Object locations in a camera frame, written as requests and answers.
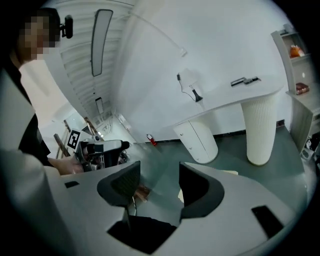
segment red fire extinguisher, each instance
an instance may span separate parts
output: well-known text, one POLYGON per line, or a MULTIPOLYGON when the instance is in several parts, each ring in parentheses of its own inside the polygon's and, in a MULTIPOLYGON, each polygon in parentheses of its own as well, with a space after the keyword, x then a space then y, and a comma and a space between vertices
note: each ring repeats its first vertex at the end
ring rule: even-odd
POLYGON ((152 138, 152 136, 150 134, 147 134, 146 137, 152 143, 152 145, 154 145, 154 146, 157 145, 157 142, 155 141, 154 138, 152 138))

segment white shelf unit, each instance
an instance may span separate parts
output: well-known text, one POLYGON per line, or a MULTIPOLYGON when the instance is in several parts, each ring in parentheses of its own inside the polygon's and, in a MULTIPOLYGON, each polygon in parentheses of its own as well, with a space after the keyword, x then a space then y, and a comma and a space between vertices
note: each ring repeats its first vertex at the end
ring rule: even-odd
POLYGON ((284 65, 289 91, 293 100, 291 136, 301 153, 308 136, 320 132, 320 83, 308 51, 298 32, 275 31, 272 38, 279 50, 284 65), (305 56, 290 58, 291 45, 298 45, 305 56), (296 84, 304 83, 310 91, 296 94, 296 84))

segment curved white desk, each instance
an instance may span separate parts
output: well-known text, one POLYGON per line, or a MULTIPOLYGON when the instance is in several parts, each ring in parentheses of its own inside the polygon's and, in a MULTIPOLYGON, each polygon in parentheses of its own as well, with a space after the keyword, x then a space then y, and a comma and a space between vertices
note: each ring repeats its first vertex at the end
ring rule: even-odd
POLYGON ((203 95, 198 103, 188 102, 179 108, 185 111, 173 125, 174 131, 190 152, 194 160, 206 164, 214 160, 218 154, 218 147, 214 137, 201 118, 201 115, 228 105, 240 103, 243 111, 247 157, 254 165, 264 165, 270 158, 274 144, 277 122, 277 92, 283 84, 276 77, 259 76, 261 81, 248 85, 244 83, 231 87, 224 84, 203 95), (197 104, 198 113, 188 112, 197 104))

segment white cylindrical pedestal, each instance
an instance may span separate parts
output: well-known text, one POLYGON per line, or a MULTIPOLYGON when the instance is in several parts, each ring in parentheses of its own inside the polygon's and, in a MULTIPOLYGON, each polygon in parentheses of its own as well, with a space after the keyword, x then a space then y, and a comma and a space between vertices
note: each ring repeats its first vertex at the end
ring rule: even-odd
POLYGON ((173 129, 196 162, 207 164, 216 158, 218 147, 215 138, 201 117, 181 123, 173 129))
POLYGON ((266 164, 274 146, 277 94, 241 103, 246 129, 246 155, 257 166, 266 164))

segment white cabinet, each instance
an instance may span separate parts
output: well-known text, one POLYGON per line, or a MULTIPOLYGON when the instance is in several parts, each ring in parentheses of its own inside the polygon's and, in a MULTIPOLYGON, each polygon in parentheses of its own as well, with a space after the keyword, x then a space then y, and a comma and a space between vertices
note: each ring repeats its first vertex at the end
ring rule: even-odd
POLYGON ((186 121, 173 129, 196 162, 207 164, 216 158, 216 141, 209 127, 201 119, 186 121))

